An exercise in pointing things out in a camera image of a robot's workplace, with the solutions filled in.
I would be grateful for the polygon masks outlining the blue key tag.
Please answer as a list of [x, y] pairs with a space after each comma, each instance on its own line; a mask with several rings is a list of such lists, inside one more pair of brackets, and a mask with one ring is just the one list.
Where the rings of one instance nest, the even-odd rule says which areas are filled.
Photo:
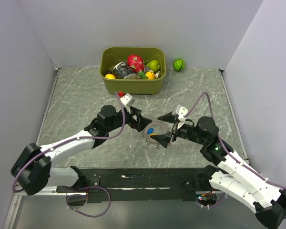
[[148, 135], [152, 134], [153, 133], [153, 128], [149, 128], [146, 132]]

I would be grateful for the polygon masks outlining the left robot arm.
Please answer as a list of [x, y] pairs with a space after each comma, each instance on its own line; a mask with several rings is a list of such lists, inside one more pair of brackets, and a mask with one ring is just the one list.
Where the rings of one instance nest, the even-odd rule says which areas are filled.
[[56, 167], [59, 162], [100, 146], [111, 138], [109, 133], [113, 130], [122, 132], [128, 125], [141, 132], [151, 122], [135, 107], [116, 111], [114, 106], [105, 105], [96, 118], [75, 135], [48, 145], [27, 145], [10, 171], [14, 177], [12, 190], [31, 196], [48, 186], [65, 186], [79, 192], [87, 184], [85, 175], [76, 166]]

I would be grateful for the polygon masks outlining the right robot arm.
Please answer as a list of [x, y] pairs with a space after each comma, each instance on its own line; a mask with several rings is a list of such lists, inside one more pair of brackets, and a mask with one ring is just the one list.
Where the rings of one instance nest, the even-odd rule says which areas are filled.
[[220, 190], [247, 206], [266, 228], [279, 227], [286, 218], [286, 188], [272, 184], [249, 166], [219, 137], [212, 117], [203, 116], [195, 124], [183, 114], [168, 113], [158, 120], [173, 124], [166, 134], [151, 137], [163, 147], [178, 137], [202, 145], [201, 154], [213, 163], [198, 179], [202, 189]]

